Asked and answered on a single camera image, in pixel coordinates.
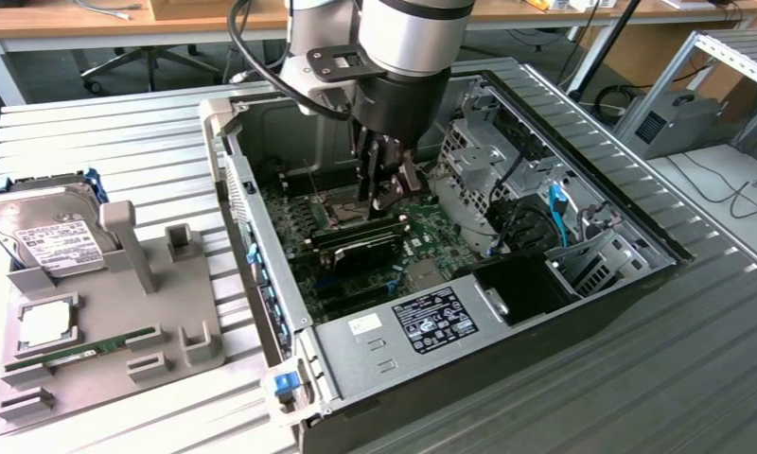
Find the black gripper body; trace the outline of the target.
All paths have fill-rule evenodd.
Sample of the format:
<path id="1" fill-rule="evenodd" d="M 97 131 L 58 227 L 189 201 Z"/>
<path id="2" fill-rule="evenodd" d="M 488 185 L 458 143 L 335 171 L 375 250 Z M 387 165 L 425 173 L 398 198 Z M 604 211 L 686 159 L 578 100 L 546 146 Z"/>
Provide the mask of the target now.
<path id="1" fill-rule="evenodd" d="M 402 145 L 415 145 L 434 123 L 449 78 L 446 68 L 426 77 L 386 73 L 358 80 L 351 107 L 354 120 Z"/>

